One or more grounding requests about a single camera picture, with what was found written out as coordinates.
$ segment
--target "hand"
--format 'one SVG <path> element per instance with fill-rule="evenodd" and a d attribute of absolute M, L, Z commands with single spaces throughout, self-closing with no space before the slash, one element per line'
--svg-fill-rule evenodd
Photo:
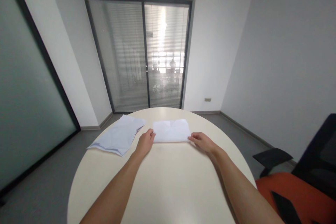
<path fill-rule="evenodd" d="M 152 129 L 149 129 L 146 133 L 143 133 L 139 138 L 135 153 L 138 153 L 141 157 L 144 158 L 152 148 L 154 137 L 155 133 L 153 133 Z"/>
<path fill-rule="evenodd" d="M 194 142 L 197 146 L 199 146 L 202 150 L 206 152 L 214 152 L 218 147 L 207 135 L 202 132 L 194 132 L 188 139 Z"/>

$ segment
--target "left hand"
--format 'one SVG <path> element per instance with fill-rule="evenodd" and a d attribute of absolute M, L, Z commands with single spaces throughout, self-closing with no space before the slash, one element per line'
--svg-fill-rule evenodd
<path fill-rule="evenodd" d="M 135 153 L 138 153 L 140 156 L 145 157 L 152 148 L 154 137 L 155 133 L 153 133 L 152 129 L 149 129 L 146 133 L 143 133 L 139 138 Z"/>

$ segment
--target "orange chair seat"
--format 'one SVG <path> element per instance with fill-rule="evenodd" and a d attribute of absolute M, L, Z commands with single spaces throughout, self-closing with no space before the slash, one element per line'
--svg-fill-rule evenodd
<path fill-rule="evenodd" d="M 271 191 L 289 199 L 302 222 L 336 223 L 336 201 L 291 173 L 275 173 L 256 181 L 258 191 L 278 212 Z"/>

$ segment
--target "chair backrest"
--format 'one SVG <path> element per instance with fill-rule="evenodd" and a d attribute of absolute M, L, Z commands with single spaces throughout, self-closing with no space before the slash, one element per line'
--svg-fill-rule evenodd
<path fill-rule="evenodd" d="M 292 174 L 336 200 L 336 114 L 325 120 Z"/>

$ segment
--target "black chair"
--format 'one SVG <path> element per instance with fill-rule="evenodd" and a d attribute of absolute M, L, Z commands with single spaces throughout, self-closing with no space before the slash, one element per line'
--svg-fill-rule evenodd
<path fill-rule="evenodd" d="M 277 210 L 272 191 L 289 199 L 302 223 L 336 223 L 336 114 L 325 120 L 292 173 L 268 175 L 292 157 L 278 148 L 253 156 L 265 169 L 258 190 Z"/>

